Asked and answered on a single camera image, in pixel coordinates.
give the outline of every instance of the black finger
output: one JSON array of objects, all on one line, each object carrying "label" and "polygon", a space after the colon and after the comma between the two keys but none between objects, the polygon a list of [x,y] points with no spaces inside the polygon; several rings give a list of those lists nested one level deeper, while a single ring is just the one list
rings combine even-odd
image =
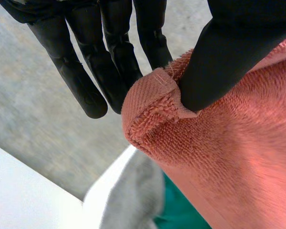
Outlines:
[{"label": "black finger", "polygon": [[162,34],[166,0],[133,0],[140,43],[152,69],[171,62],[166,37]]},{"label": "black finger", "polygon": [[143,75],[129,41],[132,0],[100,0],[107,47],[128,88]]},{"label": "black finger", "polygon": [[199,111],[220,99],[285,38],[282,24],[234,30],[211,20],[180,80],[183,105]]},{"label": "black finger", "polygon": [[85,113],[100,118],[107,112],[107,103],[79,62],[62,16],[29,24],[38,41],[47,50],[59,73]]},{"label": "black finger", "polygon": [[110,53],[106,51],[98,4],[79,8],[66,15],[84,58],[112,109],[120,114],[127,87]]}]

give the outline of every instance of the terry cloth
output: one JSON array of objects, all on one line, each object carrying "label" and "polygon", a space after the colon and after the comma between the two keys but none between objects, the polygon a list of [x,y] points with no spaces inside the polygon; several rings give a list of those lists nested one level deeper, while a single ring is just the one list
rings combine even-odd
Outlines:
[{"label": "terry cloth", "polygon": [[286,229],[286,40],[199,114],[181,104],[177,85],[190,56],[130,89],[126,138],[212,228]]}]

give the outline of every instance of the fingertip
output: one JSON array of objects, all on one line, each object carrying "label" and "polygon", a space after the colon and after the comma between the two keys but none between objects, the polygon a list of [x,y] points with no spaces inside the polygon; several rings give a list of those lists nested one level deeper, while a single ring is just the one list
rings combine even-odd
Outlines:
[{"label": "fingertip", "polygon": [[99,119],[104,117],[108,111],[108,105],[103,97],[101,97],[95,104],[88,103],[86,100],[85,106],[82,106],[86,115],[92,119]]}]

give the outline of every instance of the black robotic finger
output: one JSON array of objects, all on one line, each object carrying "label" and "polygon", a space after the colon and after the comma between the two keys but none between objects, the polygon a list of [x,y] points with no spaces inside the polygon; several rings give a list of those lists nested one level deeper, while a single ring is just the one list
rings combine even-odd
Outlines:
[{"label": "black robotic finger", "polygon": [[132,0],[100,0],[107,47],[120,76],[130,88],[143,75],[129,42]]},{"label": "black robotic finger", "polygon": [[140,43],[152,69],[165,67],[172,56],[162,34],[166,0],[133,0]]},{"label": "black robotic finger", "polygon": [[106,51],[101,12],[98,4],[74,9],[66,19],[72,28],[94,78],[112,109],[120,114],[128,88],[116,69],[111,55]]},{"label": "black robotic finger", "polygon": [[70,41],[63,16],[29,24],[38,41],[46,49],[67,86],[85,113],[100,118],[107,113],[107,103],[79,62]]}]

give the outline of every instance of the robotic hand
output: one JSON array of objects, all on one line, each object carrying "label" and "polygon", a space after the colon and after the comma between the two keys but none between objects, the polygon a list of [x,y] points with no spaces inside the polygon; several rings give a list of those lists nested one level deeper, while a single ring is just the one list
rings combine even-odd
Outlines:
[{"label": "robotic hand", "polygon": [[[107,113],[107,103],[79,62],[68,22],[106,100],[120,114],[128,90],[142,77],[128,37],[132,0],[0,0],[0,4],[28,24],[85,113],[100,118]],[[134,0],[134,5],[149,63],[153,69],[164,67],[172,60],[161,30],[166,0]]]},{"label": "robotic hand", "polygon": [[[133,0],[138,33],[152,66],[172,60],[161,28],[166,0]],[[286,38],[286,0],[208,0],[212,20],[202,31],[179,86],[182,103],[204,109],[224,96]],[[129,42],[132,0],[0,0],[28,23],[89,117],[107,104],[79,63],[69,38],[73,30],[85,60],[113,110],[142,74]],[[102,41],[102,23],[109,52]]]}]

